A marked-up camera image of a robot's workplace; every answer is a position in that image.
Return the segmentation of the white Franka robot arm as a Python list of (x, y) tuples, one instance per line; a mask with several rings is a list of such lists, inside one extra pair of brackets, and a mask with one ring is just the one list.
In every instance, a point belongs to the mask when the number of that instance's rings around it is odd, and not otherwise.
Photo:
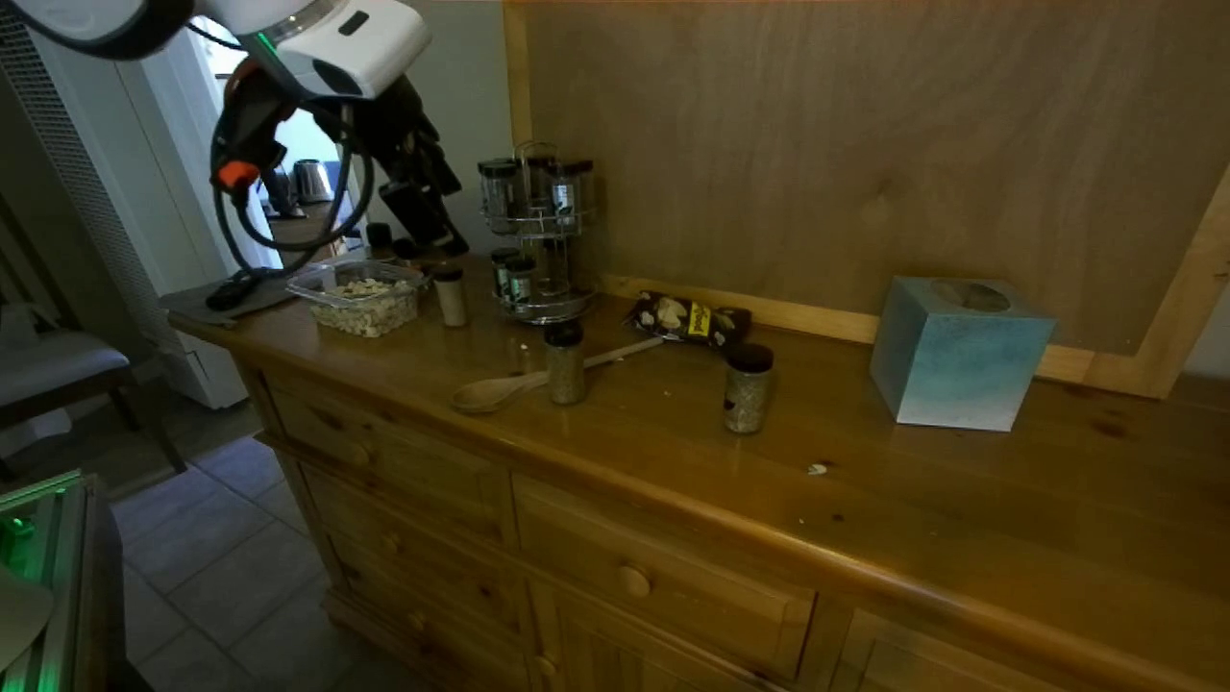
[(285, 148), (278, 127), (310, 110), (337, 144), (342, 164), (380, 164), (380, 199), (411, 236), (411, 254), (466, 254), (447, 199), (461, 190), (424, 110), (411, 62), (425, 51), (425, 18), (408, 0), (9, 0), (43, 40), (87, 59), (158, 54), (197, 16), (228, 28), (240, 64), (223, 87), (210, 131), (210, 194), (219, 228), (235, 209), (240, 232), (251, 183)]

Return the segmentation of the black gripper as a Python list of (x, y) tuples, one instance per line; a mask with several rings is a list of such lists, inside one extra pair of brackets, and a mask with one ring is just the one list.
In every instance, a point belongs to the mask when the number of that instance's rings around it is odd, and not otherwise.
[[(443, 140), (408, 77), (392, 81), (378, 101), (344, 101), (342, 127), (356, 153), (384, 169), (380, 199), (424, 251), (461, 256), (467, 241), (453, 228), (447, 199), (461, 190), (447, 162)], [(366, 228), (378, 256), (416, 256), (408, 236), (387, 223)]]

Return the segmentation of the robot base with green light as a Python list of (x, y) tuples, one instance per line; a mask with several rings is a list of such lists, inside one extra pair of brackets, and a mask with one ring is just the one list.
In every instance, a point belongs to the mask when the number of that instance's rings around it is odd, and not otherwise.
[(0, 692), (121, 692), (120, 535), (93, 478), (0, 496)]

